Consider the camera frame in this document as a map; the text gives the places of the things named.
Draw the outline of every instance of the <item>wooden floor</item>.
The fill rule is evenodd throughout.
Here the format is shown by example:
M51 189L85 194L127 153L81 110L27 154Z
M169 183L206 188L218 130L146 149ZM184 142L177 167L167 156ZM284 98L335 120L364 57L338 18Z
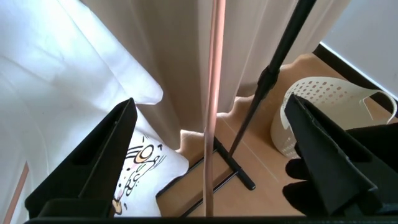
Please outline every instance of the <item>wooden floor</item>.
M342 78L332 68L313 54L300 56L293 64L281 71L278 82L262 102L246 131L234 158L256 183L256 189L249 191L237 177L233 177L214 195L215 216L280 216L301 215L290 206L282 195L282 187L297 180L285 173L288 159L280 154L272 144L270 127L272 118L287 89L297 80L312 76ZM216 123L216 137L226 149L231 147L236 132L249 108L250 98L237 98L232 112L220 114ZM389 116L377 103L367 102L375 118ZM180 153L190 165L203 156L204 140L199 134L182 134ZM223 180L231 170L218 154L213 156L214 185ZM201 198L203 188L203 166L191 171L171 189L158 198L160 211L164 217L177 217ZM190 216L202 216L203 207L198 207Z

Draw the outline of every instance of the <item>laundry basket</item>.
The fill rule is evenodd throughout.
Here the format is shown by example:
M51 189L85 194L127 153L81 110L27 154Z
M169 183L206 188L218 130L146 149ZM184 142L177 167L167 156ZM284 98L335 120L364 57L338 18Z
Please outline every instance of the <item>laundry basket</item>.
M308 77L295 82L286 92L282 106L271 124L271 139L275 147L286 157L298 158L294 146L296 139L287 121L284 108L291 94L313 103L343 129L387 124L397 112L395 100L381 90L368 90L350 82L330 77ZM383 93L390 99L391 117L373 120L364 100L375 93Z

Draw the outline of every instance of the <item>black metal pole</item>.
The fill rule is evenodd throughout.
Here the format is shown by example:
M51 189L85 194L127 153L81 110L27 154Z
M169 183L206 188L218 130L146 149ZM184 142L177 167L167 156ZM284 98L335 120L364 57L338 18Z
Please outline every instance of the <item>black metal pole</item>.
M246 115L234 142L232 143L231 149L229 150L229 155L232 156L242 140L243 134L249 126L250 120L254 116L257 107L260 105L261 101L267 96L268 92L274 87L279 74L279 68L286 58L290 48L292 47L294 41L297 38L304 22L307 20L308 15L311 12L313 5L316 0L299 0L292 17L287 24L286 30L282 35L282 38L278 44L274 56L271 62L264 71L261 72L259 81L257 83L257 90L254 94L254 98L251 102L248 114Z

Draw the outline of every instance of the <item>baseboard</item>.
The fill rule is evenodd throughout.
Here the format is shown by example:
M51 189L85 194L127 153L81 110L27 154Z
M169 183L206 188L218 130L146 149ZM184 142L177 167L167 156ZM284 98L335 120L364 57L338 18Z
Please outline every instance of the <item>baseboard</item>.
M325 62L327 65L329 65L332 69L334 69L351 83L354 83L355 85L361 86L363 88L380 90L379 87L363 77L355 69L342 61L342 59L340 59L337 55L322 46L322 44L318 45L318 47L313 51L313 54L315 54L320 60ZM392 113L391 103L383 94L376 93L371 98L384 109Z

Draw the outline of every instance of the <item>cartoon print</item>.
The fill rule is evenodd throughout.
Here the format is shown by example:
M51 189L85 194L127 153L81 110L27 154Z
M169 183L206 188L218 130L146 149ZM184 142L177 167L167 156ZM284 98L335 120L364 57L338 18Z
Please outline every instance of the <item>cartoon print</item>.
M162 150L162 147L162 144L156 146L158 150ZM151 157L157 150L156 148L151 144L148 136L143 135L142 144L127 150L121 176L112 200L116 214L121 215L124 209L128 209L126 203L122 204L122 196L128 197L131 195L131 192L139 184L139 179L155 169L166 158L165 155Z

